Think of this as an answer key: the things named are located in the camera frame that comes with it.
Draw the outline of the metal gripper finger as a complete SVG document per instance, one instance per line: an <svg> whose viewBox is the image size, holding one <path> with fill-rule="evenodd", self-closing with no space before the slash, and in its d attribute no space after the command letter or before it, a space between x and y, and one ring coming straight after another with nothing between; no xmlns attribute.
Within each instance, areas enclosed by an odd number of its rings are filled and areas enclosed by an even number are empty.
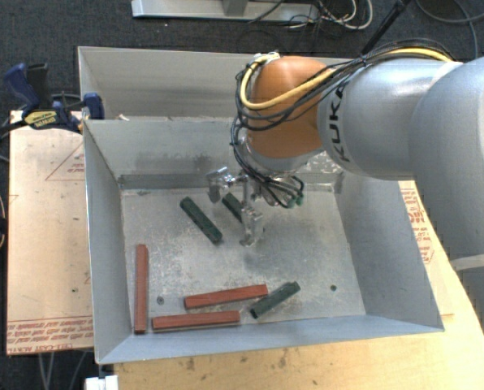
<svg viewBox="0 0 484 390"><path fill-rule="evenodd" d="M242 224L244 238L240 241L243 246L256 244L263 236L263 214L254 209L242 210Z"/></svg>
<svg viewBox="0 0 484 390"><path fill-rule="evenodd" d="M221 192L236 184L236 178L227 167L222 167L206 174L209 185L209 198L213 203L221 200Z"/></svg>

